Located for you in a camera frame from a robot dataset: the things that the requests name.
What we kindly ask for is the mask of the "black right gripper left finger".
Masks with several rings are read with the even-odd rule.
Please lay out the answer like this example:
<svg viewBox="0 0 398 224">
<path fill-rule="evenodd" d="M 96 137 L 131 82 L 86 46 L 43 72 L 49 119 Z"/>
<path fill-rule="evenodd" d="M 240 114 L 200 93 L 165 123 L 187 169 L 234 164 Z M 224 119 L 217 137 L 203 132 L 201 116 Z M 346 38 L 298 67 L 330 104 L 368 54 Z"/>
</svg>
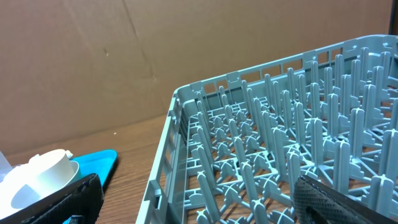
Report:
<svg viewBox="0 0 398 224">
<path fill-rule="evenodd" d="M 3 218 L 1 223 L 95 223 L 103 203 L 100 177 L 92 173 Z"/>
</svg>

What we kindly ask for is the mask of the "white cup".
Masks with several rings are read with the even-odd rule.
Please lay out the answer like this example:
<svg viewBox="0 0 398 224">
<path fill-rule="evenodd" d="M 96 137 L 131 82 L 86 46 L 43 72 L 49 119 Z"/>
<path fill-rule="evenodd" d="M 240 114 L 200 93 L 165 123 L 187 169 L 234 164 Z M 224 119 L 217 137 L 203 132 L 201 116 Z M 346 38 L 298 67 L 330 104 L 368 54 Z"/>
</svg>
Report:
<svg viewBox="0 0 398 224">
<path fill-rule="evenodd" d="M 15 175 L 11 207 L 26 208 L 62 189 L 71 180 L 73 168 L 66 150 L 55 149 L 32 157 Z"/>
</svg>

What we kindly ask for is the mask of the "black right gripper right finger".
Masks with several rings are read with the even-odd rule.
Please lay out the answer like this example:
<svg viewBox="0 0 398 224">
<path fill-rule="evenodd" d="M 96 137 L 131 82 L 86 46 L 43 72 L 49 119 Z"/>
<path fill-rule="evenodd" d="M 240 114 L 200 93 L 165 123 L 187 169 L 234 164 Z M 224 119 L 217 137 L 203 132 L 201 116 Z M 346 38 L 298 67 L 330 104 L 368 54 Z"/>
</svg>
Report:
<svg viewBox="0 0 398 224">
<path fill-rule="evenodd" d="M 297 179 L 293 201 L 300 223 L 395 223 L 393 219 L 361 205 L 307 175 L 301 175 Z"/>
</svg>

